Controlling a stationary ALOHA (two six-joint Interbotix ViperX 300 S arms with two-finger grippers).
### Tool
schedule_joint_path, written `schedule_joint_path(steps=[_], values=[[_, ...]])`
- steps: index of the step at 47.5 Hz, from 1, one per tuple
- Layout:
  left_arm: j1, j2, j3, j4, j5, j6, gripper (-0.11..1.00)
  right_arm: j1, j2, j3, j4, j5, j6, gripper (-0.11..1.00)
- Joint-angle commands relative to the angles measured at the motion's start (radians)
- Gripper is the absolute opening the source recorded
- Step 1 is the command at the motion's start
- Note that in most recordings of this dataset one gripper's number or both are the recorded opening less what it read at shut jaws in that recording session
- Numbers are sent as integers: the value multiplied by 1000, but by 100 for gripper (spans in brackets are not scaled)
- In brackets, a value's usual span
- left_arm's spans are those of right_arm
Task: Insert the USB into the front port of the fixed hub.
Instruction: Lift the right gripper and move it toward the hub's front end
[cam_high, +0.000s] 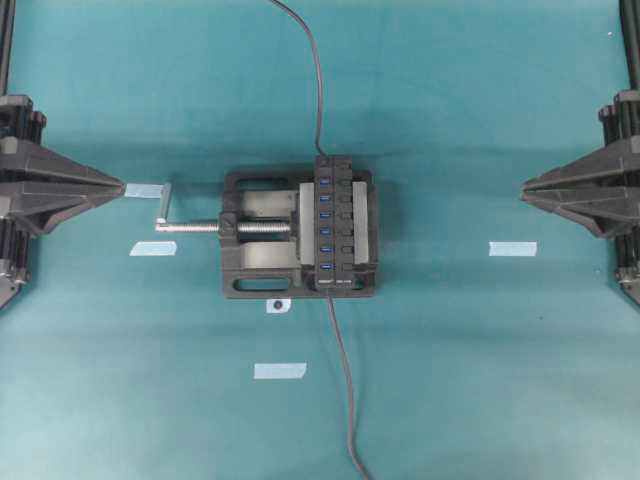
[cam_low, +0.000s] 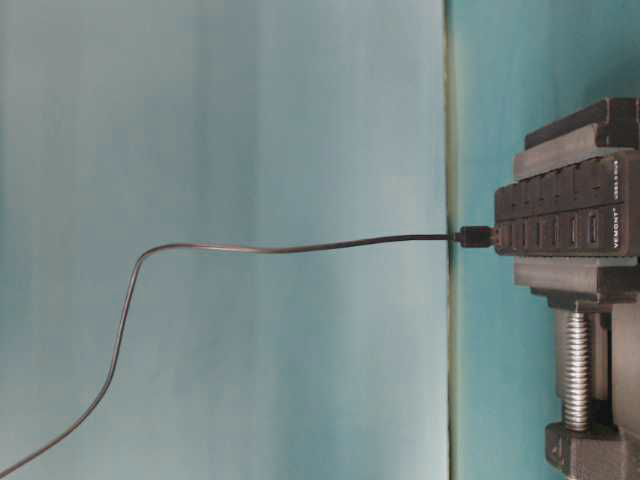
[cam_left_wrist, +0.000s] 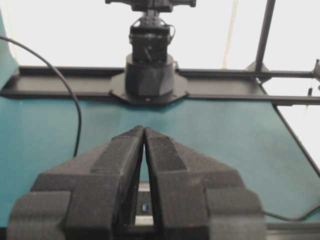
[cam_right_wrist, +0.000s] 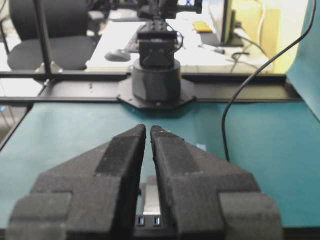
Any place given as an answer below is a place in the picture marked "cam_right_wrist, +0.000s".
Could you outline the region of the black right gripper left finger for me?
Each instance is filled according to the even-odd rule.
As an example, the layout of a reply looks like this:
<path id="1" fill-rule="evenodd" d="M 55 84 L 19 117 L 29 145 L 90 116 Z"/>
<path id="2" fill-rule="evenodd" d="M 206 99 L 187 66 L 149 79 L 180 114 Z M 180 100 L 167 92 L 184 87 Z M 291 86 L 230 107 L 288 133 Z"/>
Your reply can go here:
<path id="1" fill-rule="evenodd" d="M 7 240 L 130 240 L 146 127 L 43 172 L 15 205 Z"/>

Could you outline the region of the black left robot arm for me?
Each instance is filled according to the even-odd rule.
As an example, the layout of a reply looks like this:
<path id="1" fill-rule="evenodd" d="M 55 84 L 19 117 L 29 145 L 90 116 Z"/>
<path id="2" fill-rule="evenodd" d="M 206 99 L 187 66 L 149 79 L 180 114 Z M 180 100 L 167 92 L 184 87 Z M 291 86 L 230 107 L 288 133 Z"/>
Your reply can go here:
<path id="1" fill-rule="evenodd" d="M 118 85 L 117 99 L 137 109 L 175 109 L 196 100 L 195 86 L 182 78 L 181 63 L 175 59 L 183 43 L 178 32 L 169 30 L 167 19 L 179 12 L 202 13 L 203 2 L 179 5 L 176 0 L 139 0 L 136 3 L 112 2 L 114 9 L 131 9 L 146 19 L 146 29 L 137 33 L 139 58 L 129 78 Z"/>

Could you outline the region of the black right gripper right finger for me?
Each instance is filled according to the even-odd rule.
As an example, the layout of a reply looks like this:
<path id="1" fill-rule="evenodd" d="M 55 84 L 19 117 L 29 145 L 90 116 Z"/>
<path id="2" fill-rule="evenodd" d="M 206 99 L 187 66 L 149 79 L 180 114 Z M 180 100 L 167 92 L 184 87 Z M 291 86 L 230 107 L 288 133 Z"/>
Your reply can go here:
<path id="1" fill-rule="evenodd" d="M 281 240 L 275 200 L 255 177 L 183 138 L 150 132 L 165 223 L 180 240 Z"/>

